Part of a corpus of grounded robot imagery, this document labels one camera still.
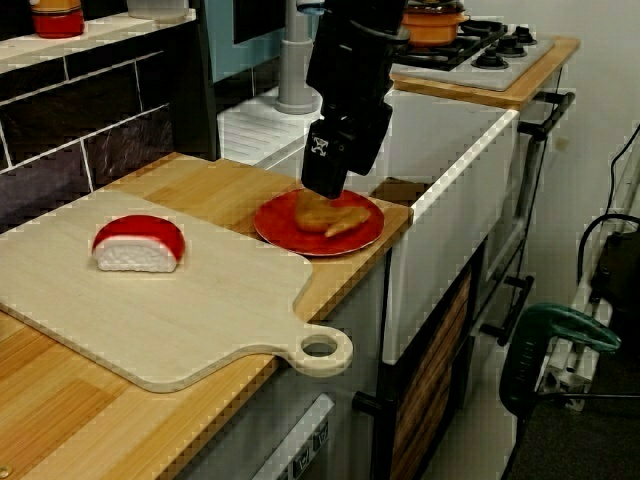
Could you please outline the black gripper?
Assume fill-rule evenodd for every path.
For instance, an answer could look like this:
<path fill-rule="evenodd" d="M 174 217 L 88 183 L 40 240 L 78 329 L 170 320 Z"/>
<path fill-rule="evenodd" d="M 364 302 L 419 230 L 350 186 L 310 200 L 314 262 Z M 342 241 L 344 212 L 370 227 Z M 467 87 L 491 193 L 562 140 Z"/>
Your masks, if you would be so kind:
<path fill-rule="evenodd" d="M 391 64 L 408 40 L 404 27 L 391 34 L 357 22 L 318 25 L 306 83 L 321 95 L 322 106 L 304 149 L 305 188 L 337 199 L 348 171 L 369 173 L 393 112 L 385 102 Z"/>

